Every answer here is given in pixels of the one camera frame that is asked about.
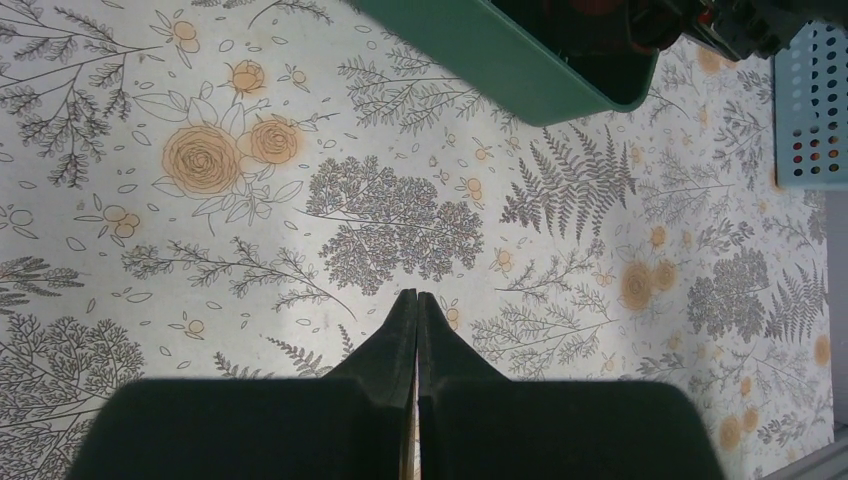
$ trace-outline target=floral tablecloth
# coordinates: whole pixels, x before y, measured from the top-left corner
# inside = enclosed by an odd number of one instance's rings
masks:
[[[677,385],[731,478],[832,441],[765,61],[681,41],[636,112],[537,129],[334,0],[0,0],[0,54],[2,478],[133,379],[320,376],[408,287],[511,377]]]

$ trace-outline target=green plastic container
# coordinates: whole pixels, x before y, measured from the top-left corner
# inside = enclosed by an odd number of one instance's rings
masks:
[[[351,0],[533,126],[606,110],[648,93],[657,56],[564,60],[487,0]]]

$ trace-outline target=tablecloth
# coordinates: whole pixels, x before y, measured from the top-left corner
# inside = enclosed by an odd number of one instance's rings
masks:
[[[320,376],[410,287],[512,378],[680,387],[731,478],[832,441],[765,61],[681,40],[635,112],[532,128],[334,0],[0,0],[0,55],[2,478],[135,379]]]

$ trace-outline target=table surface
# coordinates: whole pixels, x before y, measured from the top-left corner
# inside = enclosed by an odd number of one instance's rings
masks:
[[[511,377],[677,385],[731,478],[832,441],[765,61],[681,41],[538,129],[334,0],[0,0],[0,54],[2,477],[132,379],[320,376],[410,287]]]

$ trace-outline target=light blue plastic basket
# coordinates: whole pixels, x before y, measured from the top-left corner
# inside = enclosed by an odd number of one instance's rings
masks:
[[[774,59],[782,187],[848,190],[848,34],[807,24]]]

